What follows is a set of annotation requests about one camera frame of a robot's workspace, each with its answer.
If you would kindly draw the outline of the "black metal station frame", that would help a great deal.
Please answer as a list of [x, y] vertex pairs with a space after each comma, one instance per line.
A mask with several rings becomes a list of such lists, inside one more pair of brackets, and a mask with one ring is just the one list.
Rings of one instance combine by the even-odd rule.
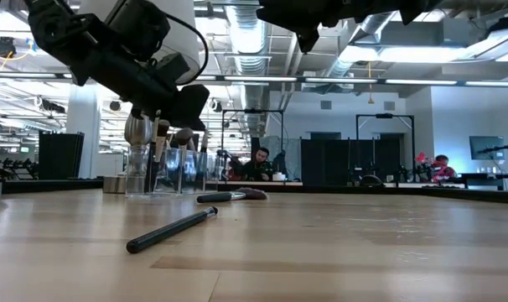
[[221, 115], [221, 128], [220, 128], [220, 148], [217, 150], [217, 156], [223, 160], [224, 164], [228, 164], [232, 160], [231, 151], [225, 148], [225, 130], [229, 127], [231, 122], [236, 122], [240, 125], [239, 132], [241, 134], [249, 135], [251, 158], [254, 159], [257, 150], [261, 147], [260, 138], [265, 135], [262, 126], [266, 127], [270, 117], [279, 115], [276, 121], [280, 125], [280, 153], [284, 151], [283, 135], [284, 135], [284, 111], [283, 110], [269, 110], [261, 108], [250, 109], [224, 109]]
[[[364, 117], [368, 120], [362, 124], [360, 124], [360, 119]], [[392, 113], [377, 113], [377, 114], [356, 114], [355, 115], [355, 139], [356, 141], [360, 141], [360, 130], [361, 128], [367, 124], [367, 122], [371, 119], [398, 119], [401, 123], [407, 126], [411, 130], [411, 138], [412, 138], [412, 177], [413, 180], [417, 180], [417, 164], [415, 162], [416, 157], [416, 132], [415, 132], [415, 117], [413, 115], [397, 115]]]

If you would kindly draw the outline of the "black dome object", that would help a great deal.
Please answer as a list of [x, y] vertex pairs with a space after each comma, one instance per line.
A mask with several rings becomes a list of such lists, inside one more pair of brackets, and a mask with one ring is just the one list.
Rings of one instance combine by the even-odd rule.
[[365, 175], [360, 179], [360, 187], [374, 188], [384, 186], [384, 182], [373, 174]]

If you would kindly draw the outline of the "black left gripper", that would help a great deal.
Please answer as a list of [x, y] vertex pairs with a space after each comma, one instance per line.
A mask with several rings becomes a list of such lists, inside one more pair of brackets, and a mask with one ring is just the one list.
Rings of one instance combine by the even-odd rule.
[[179, 91], [178, 78], [188, 65], [180, 54], [172, 54], [144, 65], [110, 49], [83, 44], [71, 47], [73, 83], [84, 86], [93, 80], [151, 117], [169, 121], [173, 128], [205, 129], [200, 120], [210, 92], [203, 85], [188, 85]]

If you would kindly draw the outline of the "wall monitor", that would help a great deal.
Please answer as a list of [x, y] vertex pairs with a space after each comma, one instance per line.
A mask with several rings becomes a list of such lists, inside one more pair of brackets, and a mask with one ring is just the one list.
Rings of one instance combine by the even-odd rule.
[[503, 160], [505, 152], [503, 150], [488, 154], [478, 154], [477, 152], [492, 147], [504, 146], [504, 138], [501, 136], [470, 136], [469, 147], [472, 160]]

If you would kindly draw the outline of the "white column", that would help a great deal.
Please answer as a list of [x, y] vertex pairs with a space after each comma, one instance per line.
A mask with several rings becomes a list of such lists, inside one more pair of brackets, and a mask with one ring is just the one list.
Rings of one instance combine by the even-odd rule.
[[70, 87], [66, 132], [84, 134], [79, 172], [79, 177], [83, 179], [96, 177], [101, 108], [97, 84]]

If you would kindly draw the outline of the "person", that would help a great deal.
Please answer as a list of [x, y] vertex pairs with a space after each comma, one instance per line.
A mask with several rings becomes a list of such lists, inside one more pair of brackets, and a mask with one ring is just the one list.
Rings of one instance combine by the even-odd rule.
[[269, 154], [267, 148], [259, 148], [254, 159], [243, 165], [243, 179], [247, 181], [270, 181], [273, 169], [271, 162], [268, 160]]
[[449, 165], [449, 158], [446, 155], [437, 155], [431, 164], [431, 181], [434, 183], [441, 183], [444, 181], [452, 180], [457, 177], [453, 168]]

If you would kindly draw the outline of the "white shade chrome table lamp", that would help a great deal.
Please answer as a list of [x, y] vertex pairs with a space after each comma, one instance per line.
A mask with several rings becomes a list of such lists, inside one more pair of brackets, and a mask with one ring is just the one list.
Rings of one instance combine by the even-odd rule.
[[[81, 12], [87, 13], [90, 10], [92, 0], [83, 0]], [[99, 0], [97, 7], [99, 8], [99, 18], [106, 16], [106, 4], [110, 0]], [[194, 5], [189, 0], [153, 0], [165, 12], [184, 20], [186, 23], [194, 26]], [[201, 68], [198, 59], [198, 46], [195, 29], [189, 30], [184, 26], [173, 28], [163, 42], [162, 49], [157, 53], [159, 58], [174, 51], [185, 55], [188, 62], [195, 68]], [[144, 113], [132, 107], [125, 124], [125, 139], [132, 145], [145, 146], [152, 148], [153, 140], [156, 135], [156, 126], [159, 119], [157, 117], [150, 118]]]

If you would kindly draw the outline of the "flat-head makeup brush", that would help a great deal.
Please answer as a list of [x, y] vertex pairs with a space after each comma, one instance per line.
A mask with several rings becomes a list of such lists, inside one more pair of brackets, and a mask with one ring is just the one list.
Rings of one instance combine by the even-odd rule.
[[168, 130], [170, 128], [170, 122], [164, 119], [160, 119], [155, 128], [156, 135], [152, 144], [152, 158], [148, 164], [148, 192], [152, 193], [157, 181], [157, 173], [159, 171], [159, 165], [163, 155], [163, 150], [167, 143]]

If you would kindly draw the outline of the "silver ventilation duct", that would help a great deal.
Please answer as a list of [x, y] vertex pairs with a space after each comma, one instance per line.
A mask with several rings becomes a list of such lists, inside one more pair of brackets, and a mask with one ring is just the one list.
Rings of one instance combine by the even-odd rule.
[[[236, 73], [239, 76], [266, 76], [268, 74], [267, 26], [257, 17], [253, 6], [227, 6], [225, 14], [230, 27], [231, 47]], [[245, 110], [268, 109], [268, 84], [240, 85], [241, 105]]]

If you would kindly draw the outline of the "thin black makeup brush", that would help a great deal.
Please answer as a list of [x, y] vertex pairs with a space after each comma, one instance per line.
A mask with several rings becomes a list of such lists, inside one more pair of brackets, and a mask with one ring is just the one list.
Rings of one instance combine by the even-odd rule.
[[211, 206], [203, 211], [194, 213], [190, 216], [186, 216], [178, 221], [170, 223], [167, 226], [163, 226], [159, 229], [143, 234], [130, 240], [126, 244], [126, 250], [131, 254], [140, 253], [147, 248], [150, 248], [164, 241], [165, 239], [173, 237], [176, 234], [187, 230], [201, 223], [202, 221], [207, 220], [212, 216], [216, 216], [218, 211], [219, 210], [216, 207]]
[[200, 145], [200, 152], [199, 152], [199, 167], [202, 169], [205, 167], [205, 161], [207, 158], [207, 148], [209, 143], [209, 136], [210, 132], [208, 130], [204, 131], [203, 138]]

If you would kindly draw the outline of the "red robot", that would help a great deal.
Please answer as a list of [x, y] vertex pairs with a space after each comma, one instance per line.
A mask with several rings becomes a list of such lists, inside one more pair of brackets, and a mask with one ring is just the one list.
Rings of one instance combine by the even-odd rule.
[[415, 175], [417, 176], [417, 182], [430, 182], [433, 177], [433, 161], [424, 152], [421, 152], [415, 158], [415, 164]]

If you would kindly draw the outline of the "black folding partition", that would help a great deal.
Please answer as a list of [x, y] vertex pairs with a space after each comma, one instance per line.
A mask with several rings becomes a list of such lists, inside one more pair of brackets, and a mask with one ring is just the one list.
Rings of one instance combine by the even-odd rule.
[[84, 133], [39, 133], [39, 179], [79, 177]]

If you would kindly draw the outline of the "fan makeup brush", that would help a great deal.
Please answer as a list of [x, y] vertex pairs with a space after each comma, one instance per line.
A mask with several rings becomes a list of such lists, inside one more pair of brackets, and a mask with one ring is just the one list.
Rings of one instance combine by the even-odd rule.
[[205, 204], [205, 203], [221, 203], [231, 200], [266, 200], [266, 199], [267, 194], [264, 191], [243, 187], [233, 191], [200, 195], [196, 198], [196, 201], [200, 204]]

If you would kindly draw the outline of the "black desk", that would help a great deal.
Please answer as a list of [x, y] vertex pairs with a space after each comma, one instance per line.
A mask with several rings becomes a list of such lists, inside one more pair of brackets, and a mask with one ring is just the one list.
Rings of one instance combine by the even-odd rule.
[[465, 189], [470, 186], [488, 186], [504, 190], [508, 174], [464, 173], [460, 175], [460, 179]]

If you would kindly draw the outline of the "black partition wall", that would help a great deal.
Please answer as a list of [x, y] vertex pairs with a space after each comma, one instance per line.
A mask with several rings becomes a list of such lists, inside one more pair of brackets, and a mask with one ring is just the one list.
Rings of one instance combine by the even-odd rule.
[[301, 181], [306, 186], [345, 186], [374, 175], [384, 182], [409, 182], [400, 138], [303, 140]]

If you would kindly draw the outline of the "round powder makeup brush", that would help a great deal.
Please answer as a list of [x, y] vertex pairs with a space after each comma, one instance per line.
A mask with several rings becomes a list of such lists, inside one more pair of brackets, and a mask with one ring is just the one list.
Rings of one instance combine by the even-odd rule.
[[175, 140], [180, 150], [179, 175], [183, 174], [187, 152], [194, 150], [194, 131], [191, 128], [182, 128], [175, 134]]

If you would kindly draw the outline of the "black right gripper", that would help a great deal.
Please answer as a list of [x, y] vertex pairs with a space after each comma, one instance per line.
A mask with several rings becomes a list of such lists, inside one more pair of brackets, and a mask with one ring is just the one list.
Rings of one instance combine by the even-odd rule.
[[303, 54], [312, 50], [319, 39], [317, 27], [334, 27], [340, 19], [363, 22], [363, 0], [258, 0], [257, 17], [282, 28], [299, 28], [298, 46]]

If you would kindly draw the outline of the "long ceiling light strip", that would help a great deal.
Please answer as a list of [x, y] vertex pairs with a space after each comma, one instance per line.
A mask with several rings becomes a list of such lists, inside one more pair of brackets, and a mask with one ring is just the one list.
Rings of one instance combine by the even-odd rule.
[[[33, 79], [33, 80], [68, 80], [69, 73], [46, 72], [6, 72], [0, 71], [0, 78]], [[449, 81], [449, 80], [405, 80], [384, 78], [325, 78], [307, 76], [264, 76], [264, 75], [201, 75], [197, 79], [201, 82], [230, 82], [230, 83], [304, 83], [304, 84], [367, 84], [386, 86], [464, 86], [508, 88], [508, 81]]]

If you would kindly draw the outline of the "black ceiling spotlight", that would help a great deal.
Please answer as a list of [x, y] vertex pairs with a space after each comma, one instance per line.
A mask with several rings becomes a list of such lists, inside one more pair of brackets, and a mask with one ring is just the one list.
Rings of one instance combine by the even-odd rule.
[[17, 54], [13, 37], [0, 37], [0, 57], [11, 59]]

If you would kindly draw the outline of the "clear acrylic brush organizer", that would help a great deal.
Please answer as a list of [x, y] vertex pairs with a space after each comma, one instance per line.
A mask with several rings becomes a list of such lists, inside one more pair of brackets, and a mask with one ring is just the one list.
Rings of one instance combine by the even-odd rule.
[[217, 179], [214, 154], [166, 148], [160, 161], [148, 145], [127, 153], [127, 195], [193, 195], [209, 189]]

